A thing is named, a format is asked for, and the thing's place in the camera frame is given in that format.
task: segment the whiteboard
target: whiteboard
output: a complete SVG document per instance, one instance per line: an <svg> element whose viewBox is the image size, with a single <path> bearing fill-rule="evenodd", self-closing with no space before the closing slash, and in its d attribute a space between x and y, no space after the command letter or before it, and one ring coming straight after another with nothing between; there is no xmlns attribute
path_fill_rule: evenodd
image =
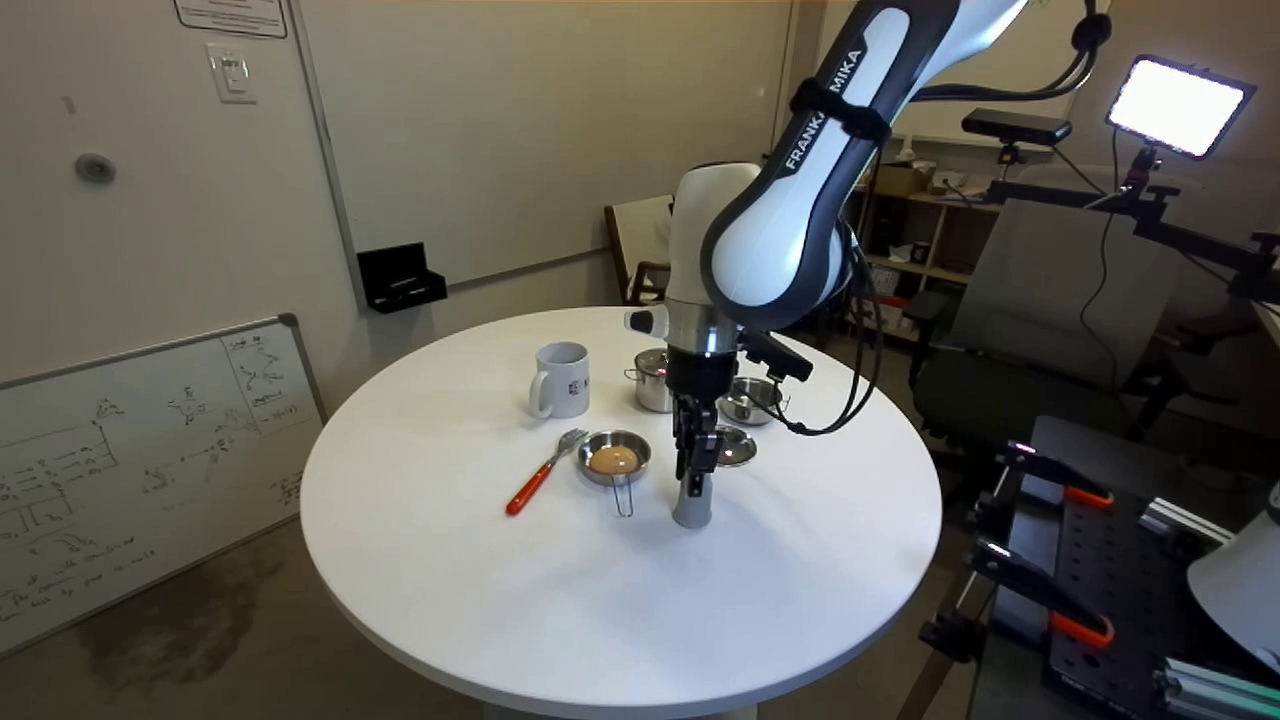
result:
<svg viewBox="0 0 1280 720"><path fill-rule="evenodd" d="M291 0L353 253L448 283L605 246L605 209L759 159L802 0Z"/></svg>
<svg viewBox="0 0 1280 720"><path fill-rule="evenodd" d="M0 386L0 653L298 510L319 436L290 318Z"/></svg>

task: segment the gray floor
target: gray floor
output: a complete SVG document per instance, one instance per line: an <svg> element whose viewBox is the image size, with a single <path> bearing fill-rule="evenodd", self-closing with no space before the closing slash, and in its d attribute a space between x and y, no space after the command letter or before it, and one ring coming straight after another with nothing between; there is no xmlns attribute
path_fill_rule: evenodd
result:
<svg viewBox="0 0 1280 720"><path fill-rule="evenodd" d="M881 386L907 407L904 357L891 353ZM897 717L928 657L915 627L938 612L955 567L962 539L947 532L915 600L861 658L766 705L759 717ZM971 668L955 668L934 720L964 717L968 688ZM472 701L405 670L348 627L325 597L298 525L0 657L0 695L10 720L486 717Z"/></svg>

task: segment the small bowl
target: small bowl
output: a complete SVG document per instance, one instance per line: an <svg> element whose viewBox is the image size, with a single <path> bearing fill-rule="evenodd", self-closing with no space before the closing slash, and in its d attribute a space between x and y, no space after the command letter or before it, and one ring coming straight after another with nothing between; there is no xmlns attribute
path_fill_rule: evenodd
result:
<svg viewBox="0 0 1280 720"><path fill-rule="evenodd" d="M720 462L728 469L754 462L756 438L744 428L716 428L716 436L720 436Z"/></svg>
<svg viewBox="0 0 1280 720"><path fill-rule="evenodd" d="M782 410L784 390L759 376L735 376L728 390L716 398L728 425L759 428Z"/></svg>
<svg viewBox="0 0 1280 720"><path fill-rule="evenodd" d="M635 402L674 417L667 346L635 353Z"/></svg>
<svg viewBox="0 0 1280 720"><path fill-rule="evenodd" d="M578 446L578 469L595 485L634 485L644 477L649 442L635 432L592 432Z"/></svg>

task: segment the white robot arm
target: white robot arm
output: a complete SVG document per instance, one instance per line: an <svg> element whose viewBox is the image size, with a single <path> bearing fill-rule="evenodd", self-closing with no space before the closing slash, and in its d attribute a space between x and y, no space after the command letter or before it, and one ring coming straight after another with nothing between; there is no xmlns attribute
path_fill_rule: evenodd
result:
<svg viewBox="0 0 1280 720"><path fill-rule="evenodd" d="M754 184L711 221L701 273L716 311L774 331L818 311L847 269L840 229L900 109L984 51L1025 0L861 0Z"/></svg>
<svg viewBox="0 0 1280 720"><path fill-rule="evenodd" d="M853 262L840 215L900 109L946 69L984 51L1025 0L861 0L791 123L756 163L711 163L674 203L667 384L675 394L675 525L711 514L716 394L742 339L818 311Z"/></svg>

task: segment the round white table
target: round white table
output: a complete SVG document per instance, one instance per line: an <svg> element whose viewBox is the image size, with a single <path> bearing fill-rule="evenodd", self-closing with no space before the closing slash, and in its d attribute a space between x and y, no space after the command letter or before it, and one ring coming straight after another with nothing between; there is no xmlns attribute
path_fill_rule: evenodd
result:
<svg viewBox="0 0 1280 720"><path fill-rule="evenodd" d="M305 539L390 657L538 717L710 717L822 681L915 593L939 539L939 485L891 398L876 390L837 436L756 428L756 458L716 469L711 525L690 532L674 520L674 417L639 410L627 372L661 339L634 331L627 311L532 311L446 335L328 421L305 469ZM589 417L528 421L550 339L589 344ZM788 410L828 425L853 372L791 346L811 378L784 384ZM578 458L503 514L564 428L652 442L627 520Z"/></svg>

